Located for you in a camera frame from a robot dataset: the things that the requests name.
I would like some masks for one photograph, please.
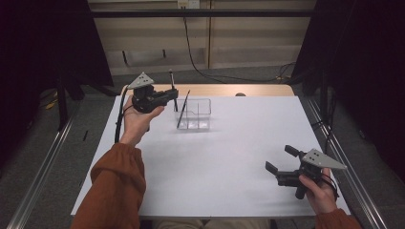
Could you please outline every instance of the orange sleeve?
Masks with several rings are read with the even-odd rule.
[[[360,224],[353,217],[346,215],[342,209],[316,216],[315,229],[361,229]]]
[[[140,150],[116,143],[93,167],[91,178],[71,228],[139,228],[146,190]]]

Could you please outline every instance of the aluminum rail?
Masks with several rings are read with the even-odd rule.
[[[20,202],[17,210],[12,216],[7,229],[24,228],[24,226],[26,225],[31,211],[41,194],[42,188],[46,183],[49,173],[51,172],[53,163],[60,152],[63,142],[65,141],[69,131],[71,130],[73,120],[77,115],[80,104],[81,102],[79,102],[75,106],[74,111],[64,128],[61,131],[57,132],[50,150],[45,156],[45,159],[42,162],[42,165],[39,168],[35,178],[33,179],[33,182],[26,195],[23,197],[23,200]]]
[[[309,106],[312,110],[313,115],[316,118],[316,121],[321,121],[322,117],[320,115],[320,108],[315,100],[309,100]],[[326,125],[321,126],[322,133],[324,134],[325,138],[328,138],[328,133],[330,131],[330,127]],[[344,171],[344,175],[348,180],[350,186],[354,194],[356,195],[366,217],[369,219],[370,224],[373,228],[388,228],[385,224],[383,218],[381,217],[380,213],[378,212],[375,203],[373,202],[372,198],[366,191],[365,187],[360,181],[360,178],[357,176],[355,170],[353,169],[349,159],[346,157],[345,152],[343,151],[342,147],[340,146],[336,136],[330,133],[330,147],[333,151],[334,156],[338,161],[348,166],[347,171]]]

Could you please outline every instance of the gray triangular marker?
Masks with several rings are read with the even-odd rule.
[[[325,154],[312,149],[303,157],[303,160],[309,164],[313,164],[319,168],[331,168],[331,169],[347,169],[348,166],[326,156]]]
[[[140,74],[129,86],[128,89],[137,89],[155,83],[147,74]]]

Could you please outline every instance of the transparent box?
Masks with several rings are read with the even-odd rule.
[[[178,99],[178,111],[175,110],[176,125],[181,130],[209,130],[211,117],[211,100],[209,98],[187,99],[184,112],[181,109],[184,99]]]

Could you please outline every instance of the white tabletop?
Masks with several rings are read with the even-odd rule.
[[[296,188],[278,186],[265,169],[266,161],[280,171],[298,169],[299,159],[284,151],[286,145],[304,152],[321,150],[299,98],[204,98],[212,104],[209,131],[178,130],[171,101],[138,145],[147,181],[139,214],[200,219],[313,216],[308,201],[295,197]],[[120,96],[92,167],[114,143],[119,101]],[[72,215],[90,186],[87,175]],[[340,196],[338,206],[349,213]]]

